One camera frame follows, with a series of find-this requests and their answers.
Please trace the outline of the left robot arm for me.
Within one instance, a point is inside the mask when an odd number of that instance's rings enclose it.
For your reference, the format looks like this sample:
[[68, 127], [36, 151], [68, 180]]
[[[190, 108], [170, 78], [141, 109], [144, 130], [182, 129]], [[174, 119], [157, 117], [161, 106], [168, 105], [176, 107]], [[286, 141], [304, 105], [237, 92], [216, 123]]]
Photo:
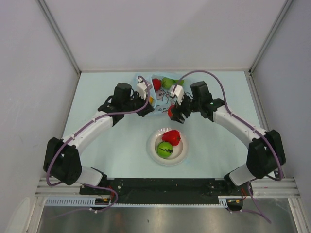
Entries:
[[154, 109], [149, 103], [152, 88], [148, 81], [139, 82], [136, 89], [127, 83], [119, 83], [90, 122], [66, 137], [51, 138], [43, 165], [47, 177], [53, 176], [66, 185], [87, 184], [95, 193], [104, 193], [107, 190], [104, 173], [83, 166], [80, 156], [92, 141], [115, 126], [125, 115], [136, 113], [144, 117], [152, 112]]

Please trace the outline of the red bell pepper toy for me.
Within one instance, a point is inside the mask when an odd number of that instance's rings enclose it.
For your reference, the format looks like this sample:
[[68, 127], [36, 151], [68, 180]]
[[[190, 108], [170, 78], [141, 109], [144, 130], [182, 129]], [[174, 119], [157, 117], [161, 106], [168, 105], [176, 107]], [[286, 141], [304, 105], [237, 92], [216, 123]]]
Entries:
[[165, 142], [169, 142], [172, 146], [177, 146], [181, 140], [179, 131], [170, 130], [162, 135], [161, 138]]

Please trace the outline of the green watermelon toy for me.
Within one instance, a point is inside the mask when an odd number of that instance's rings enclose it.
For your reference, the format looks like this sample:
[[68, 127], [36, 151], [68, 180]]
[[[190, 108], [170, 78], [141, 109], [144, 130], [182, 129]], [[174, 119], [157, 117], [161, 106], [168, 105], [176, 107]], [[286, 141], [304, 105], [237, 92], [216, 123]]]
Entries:
[[169, 142], [160, 142], [156, 148], [159, 157], [167, 159], [173, 153], [173, 146]]

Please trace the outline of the light blue plastic bag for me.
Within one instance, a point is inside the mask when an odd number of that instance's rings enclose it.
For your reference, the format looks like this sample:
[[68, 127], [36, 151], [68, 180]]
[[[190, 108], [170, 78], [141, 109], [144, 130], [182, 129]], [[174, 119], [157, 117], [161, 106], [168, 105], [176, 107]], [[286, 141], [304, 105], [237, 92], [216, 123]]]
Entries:
[[[132, 79], [132, 85], [134, 87], [135, 93], [138, 93], [136, 86], [141, 81], [144, 81], [145, 83], [149, 81], [153, 87], [152, 79], [158, 78], [162, 80], [163, 77], [180, 80], [181, 74], [171, 72], [151, 72], [147, 74], [137, 73]], [[189, 87], [189, 83], [185, 81], [182, 87], [184, 87], [184, 89], [187, 89]], [[153, 103], [151, 104], [154, 108], [154, 111], [149, 113], [148, 115], [158, 115], [161, 113], [166, 113], [168, 111], [168, 108], [171, 105], [174, 105], [176, 102], [176, 99], [170, 97], [169, 90], [164, 89], [163, 87], [161, 87], [161, 89], [158, 91], [155, 91], [154, 87], [150, 91], [148, 91], [146, 102], [149, 101], [149, 97], [152, 97], [154, 99]]]

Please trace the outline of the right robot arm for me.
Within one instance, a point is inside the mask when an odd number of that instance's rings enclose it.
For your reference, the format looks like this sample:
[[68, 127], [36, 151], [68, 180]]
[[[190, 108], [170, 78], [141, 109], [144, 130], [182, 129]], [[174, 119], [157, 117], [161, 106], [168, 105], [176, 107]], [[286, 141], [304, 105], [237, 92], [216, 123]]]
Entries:
[[217, 123], [236, 136], [248, 149], [246, 163], [225, 175], [224, 189], [230, 195], [237, 194], [242, 185], [262, 179], [286, 162], [280, 134], [257, 128], [235, 115], [226, 102], [213, 98], [204, 81], [193, 83], [192, 96], [185, 94], [180, 85], [173, 85], [169, 92], [176, 99], [168, 115], [171, 120], [184, 123], [191, 113], [199, 112], [203, 118]]

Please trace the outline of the orange red tomato toy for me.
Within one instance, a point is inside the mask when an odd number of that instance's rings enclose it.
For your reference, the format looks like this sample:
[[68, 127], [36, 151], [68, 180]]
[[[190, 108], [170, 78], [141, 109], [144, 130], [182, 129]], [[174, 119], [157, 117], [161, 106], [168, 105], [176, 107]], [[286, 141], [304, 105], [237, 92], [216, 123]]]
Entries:
[[171, 106], [168, 108], [168, 116], [169, 116], [170, 119], [173, 118], [172, 109], [174, 109], [174, 105], [171, 105]]

